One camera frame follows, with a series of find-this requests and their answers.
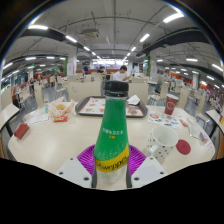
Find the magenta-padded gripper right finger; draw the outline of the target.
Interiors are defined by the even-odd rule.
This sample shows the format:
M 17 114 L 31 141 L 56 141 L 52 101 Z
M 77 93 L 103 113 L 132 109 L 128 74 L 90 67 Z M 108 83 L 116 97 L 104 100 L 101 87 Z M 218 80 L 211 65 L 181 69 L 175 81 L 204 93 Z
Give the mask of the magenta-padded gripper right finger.
M 126 186 L 140 188 L 168 175 L 153 156 L 145 156 L 136 147 L 130 145 L 130 155 L 126 171 Z

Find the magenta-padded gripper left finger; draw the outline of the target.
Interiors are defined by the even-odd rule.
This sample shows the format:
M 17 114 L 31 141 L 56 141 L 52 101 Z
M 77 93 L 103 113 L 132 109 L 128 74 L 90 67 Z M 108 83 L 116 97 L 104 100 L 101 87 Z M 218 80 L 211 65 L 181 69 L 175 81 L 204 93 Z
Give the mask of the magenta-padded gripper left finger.
M 84 188 L 97 186 L 94 145 L 89 146 L 77 157 L 70 157 L 57 171 L 57 176 Z

